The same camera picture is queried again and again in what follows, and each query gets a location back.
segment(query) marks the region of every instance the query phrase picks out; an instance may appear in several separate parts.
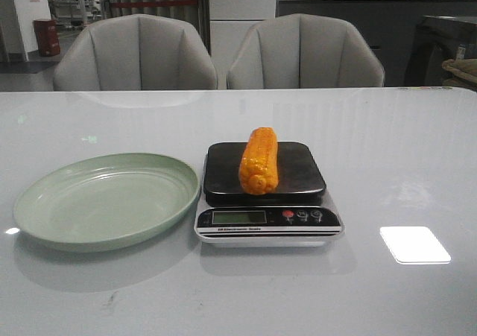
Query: gray chair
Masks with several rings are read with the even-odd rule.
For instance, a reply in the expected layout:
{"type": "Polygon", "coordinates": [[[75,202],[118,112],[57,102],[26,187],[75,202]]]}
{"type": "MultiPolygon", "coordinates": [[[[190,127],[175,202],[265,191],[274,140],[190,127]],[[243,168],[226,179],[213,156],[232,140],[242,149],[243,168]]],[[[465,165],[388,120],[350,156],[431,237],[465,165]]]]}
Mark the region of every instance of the gray chair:
{"type": "Polygon", "coordinates": [[[135,14],[87,26],[57,65],[54,90],[217,89],[217,73],[191,24],[135,14]]]}
{"type": "Polygon", "coordinates": [[[291,14],[247,32],[227,73],[228,89],[383,86],[385,72],[349,22],[291,14]]]}

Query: corn cob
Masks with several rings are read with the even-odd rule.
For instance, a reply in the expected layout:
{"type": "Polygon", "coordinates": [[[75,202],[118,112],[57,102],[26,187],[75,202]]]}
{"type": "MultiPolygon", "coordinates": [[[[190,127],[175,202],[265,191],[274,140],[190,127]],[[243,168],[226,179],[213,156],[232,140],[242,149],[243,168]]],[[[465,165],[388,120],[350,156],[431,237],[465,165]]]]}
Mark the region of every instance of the corn cob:
{"type": "Polygon", "coordinates": [[[238,178],[248,194],[266,194],[278,186],[277,135],[271,127],[254,130],[242,155],[238,178]]]}

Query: red barrier rope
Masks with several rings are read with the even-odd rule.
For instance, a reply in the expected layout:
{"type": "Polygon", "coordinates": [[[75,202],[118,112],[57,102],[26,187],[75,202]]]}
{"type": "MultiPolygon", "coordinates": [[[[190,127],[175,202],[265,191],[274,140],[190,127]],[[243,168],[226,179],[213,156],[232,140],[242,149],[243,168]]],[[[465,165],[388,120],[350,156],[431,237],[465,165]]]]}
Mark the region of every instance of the red barrier rope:
{"type": "Polygon", "coordinates": [[[156,2],[116,2],[110,3],[112,8],[174,7],[197,6],[199,0],[156,1],[156,2]]]}

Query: white cabinet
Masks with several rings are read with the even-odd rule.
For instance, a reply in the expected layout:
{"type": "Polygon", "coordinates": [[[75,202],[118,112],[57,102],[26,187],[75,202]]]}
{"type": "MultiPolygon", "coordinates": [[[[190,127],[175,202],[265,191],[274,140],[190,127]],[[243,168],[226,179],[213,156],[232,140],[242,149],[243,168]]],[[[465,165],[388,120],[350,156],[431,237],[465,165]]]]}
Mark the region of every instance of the white cabinet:
{"type": "Polygon", "coordinates": [[[277,0],[209,0],[210,52],[218,73],[219,89],[240,43],[252,25],[275,17],[277,0]]]}

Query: red trash can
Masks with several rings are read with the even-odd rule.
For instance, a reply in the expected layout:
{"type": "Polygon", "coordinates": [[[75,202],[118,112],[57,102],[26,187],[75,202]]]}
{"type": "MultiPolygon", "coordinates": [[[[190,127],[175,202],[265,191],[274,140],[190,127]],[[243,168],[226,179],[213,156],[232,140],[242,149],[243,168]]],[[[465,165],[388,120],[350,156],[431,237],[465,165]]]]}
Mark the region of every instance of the red trash can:
{"type": "Polygon", "coordinates": [[[60,41],[58,40],[57,23],[53,19],[35,19],[33,24],[40,56],[58,55],[60,53],[60,41]]]}

